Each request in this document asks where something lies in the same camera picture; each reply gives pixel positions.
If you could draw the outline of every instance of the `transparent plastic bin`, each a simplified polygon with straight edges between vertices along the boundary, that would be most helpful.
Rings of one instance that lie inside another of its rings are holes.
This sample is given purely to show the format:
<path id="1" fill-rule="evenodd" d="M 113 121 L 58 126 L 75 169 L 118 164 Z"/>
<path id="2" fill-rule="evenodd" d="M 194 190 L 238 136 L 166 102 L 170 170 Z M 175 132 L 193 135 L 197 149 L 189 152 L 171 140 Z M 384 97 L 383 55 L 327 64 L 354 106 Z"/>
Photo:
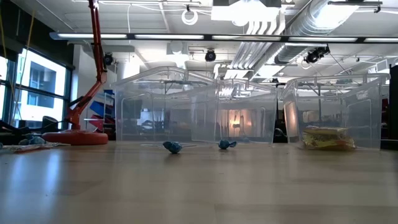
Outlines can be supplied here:
<path id="1" fill-rule="evenodd" d="M 388 79 L 389 74 L 365 74 L 290 80 L 282 94 L 289 143 L 307 149 L 379 149 L 381 90 Z"/>
<path id="2" fill-rule="evenodd" d="M 229 79 L 223 81 L 219 95 L 217 140 L 272 143 L 277 88 Z"/>
<path id="3" fill-rule="evenodd" d="M 158 67 L 111 85 L 117 141 L 215 141 L 216 80 Z"/>

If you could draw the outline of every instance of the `wooden table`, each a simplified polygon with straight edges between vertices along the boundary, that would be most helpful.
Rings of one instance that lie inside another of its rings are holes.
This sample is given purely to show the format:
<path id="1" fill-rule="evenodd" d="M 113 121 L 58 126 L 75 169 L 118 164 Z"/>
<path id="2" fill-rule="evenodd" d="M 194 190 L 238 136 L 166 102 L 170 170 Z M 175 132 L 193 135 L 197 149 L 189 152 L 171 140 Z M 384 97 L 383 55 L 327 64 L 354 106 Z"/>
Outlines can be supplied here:
<path id="1" fill-rule="evenodd" d="M 0 223 L 398 223 L 398 152 L 133 143 L 0 155 Z"/>

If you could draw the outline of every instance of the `blue toy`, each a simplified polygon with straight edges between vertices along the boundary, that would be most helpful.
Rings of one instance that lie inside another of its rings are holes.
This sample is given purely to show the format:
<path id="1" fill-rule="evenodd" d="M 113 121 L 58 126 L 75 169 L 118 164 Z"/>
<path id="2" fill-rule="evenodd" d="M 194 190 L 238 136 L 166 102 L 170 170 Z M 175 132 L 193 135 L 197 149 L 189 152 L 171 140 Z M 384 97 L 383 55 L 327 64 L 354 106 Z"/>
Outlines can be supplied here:
<path id="1" fill-rule="evenodd" d="M 21 140 L 18 145 L 27 146 L 31 144 L 45 144 L 45 141 L 41 137 L 33 137 L 32 135 L 27 135 L 26 139 Z"/>
<path id="2" fill-rule="evenodd" d="M 220 143 L 218 143 L 218 147 L 220 147 L 220 149 L 227 149 L 229 147 L 235 147 L 236 144 L 236 141 L 229 143 L 228 140 L 221 140 Z"/>
<path id="3" fill-rule="evenodd" d="M 163 146 L 167 150 L 169 150 L 172 154 L 178 154 L 181 151 L 181 149 L 182 149 L 182 146 L 181 146 L 181 144 L 179 142 L 169 142 L 169 141 L 167 141 L 167 142 L 163 142 Z"/>

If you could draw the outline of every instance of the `food package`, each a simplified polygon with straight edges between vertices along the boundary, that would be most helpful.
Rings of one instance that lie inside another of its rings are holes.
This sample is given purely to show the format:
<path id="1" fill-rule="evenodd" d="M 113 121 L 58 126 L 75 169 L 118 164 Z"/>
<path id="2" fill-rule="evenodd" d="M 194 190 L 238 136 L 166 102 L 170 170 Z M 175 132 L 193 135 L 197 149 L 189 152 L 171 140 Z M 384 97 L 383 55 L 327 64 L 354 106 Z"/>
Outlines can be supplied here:
<path id="1" fill-rule="evenodd" d="M 321 150 L 353 150 L 354 139 L 346 135 L 346 131 L 346 128 L 307 126 L 303 130 L 304 147 Z"/>

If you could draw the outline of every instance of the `fluorescent light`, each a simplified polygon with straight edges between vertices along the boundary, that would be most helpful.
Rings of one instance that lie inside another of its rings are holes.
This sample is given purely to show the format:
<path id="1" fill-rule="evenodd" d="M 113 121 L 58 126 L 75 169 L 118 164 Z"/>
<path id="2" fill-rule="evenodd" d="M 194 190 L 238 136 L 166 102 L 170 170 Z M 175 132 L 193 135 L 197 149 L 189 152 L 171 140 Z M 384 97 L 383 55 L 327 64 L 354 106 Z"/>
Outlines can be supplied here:
<path id="1" fill-rule="evenodd" d="M 93 34 L 58 34 L 63 39 L 94 39 Z M 102 39 L 126 39 L 126 34 L 101 34 Z"/>
<path id="2" fill-rule="evenodd" d="M 73 2 L 88 2 L 88 0 L 72 0 Z M 101 4 L 113 4 L 113 5 L 130 5 L 130 4 L 140 4 L 140 5 L 159 5 L 163 3 L 165 5 L 184 5 L 189 4 L 191 6 L 201 6 L 201 2 L 191 2 L 191 1 L 109 1 L 109 0 L 98 0 Z"/>
<path id="3" fill-rule="evenodd" d="M 280 72 L 282 69 L 284 69 L 285 66 L 279 66 L 279 65 L 263 65 L 259 71 L 258 75 L 259 77 L 252 77 L 253 78 L 272 78 L 276 73 Z"/>
<path id="4" fill-rule="evenodd" d="M 58 37 L 64 39 L 93 39 L 93 34 L 58 34 Z"/>
<path id="5" fill-rule="evenodd" d="M 101 34 L 102 39 L 126 39 L 126 34 Z"/>
<path id="6" fill-rule="evenodd" d="M 229 79 L 229 78 L 243 78 L 249 70 L 233 70 L 233 69 L 228 69 L 225 73 L 224 79 Z"/>
<path id="7" fill-rule="evenodd" d="M 136 34 L 136 39 L 182 39 L 182 40 L 203 40 L 204 35 L 162 35 L 162 34 Z"/>
<path id="8" fill-rule="evenodd" d="M 280 37 L 257 36 L 257 35 L 214 35 L 213 40 L 245 40 L 245 41 L 280 41 Z"/>
<path id="9" fill-rule="evenodd" d="M 327 44 L 314 44 L 314 43 L 286 43 L 289 47 L 327 47 Z"/>
<path id="10" fill-rule="evenodd" d="M 356 42 L 356 37 L 289 37 L 296 42 Z"/>
<path id="11" fill-rule="evenodd" d="M 375 43 L 398 42 L 398 38 L 366 38 L 364 42 L 375 42 Z"/>

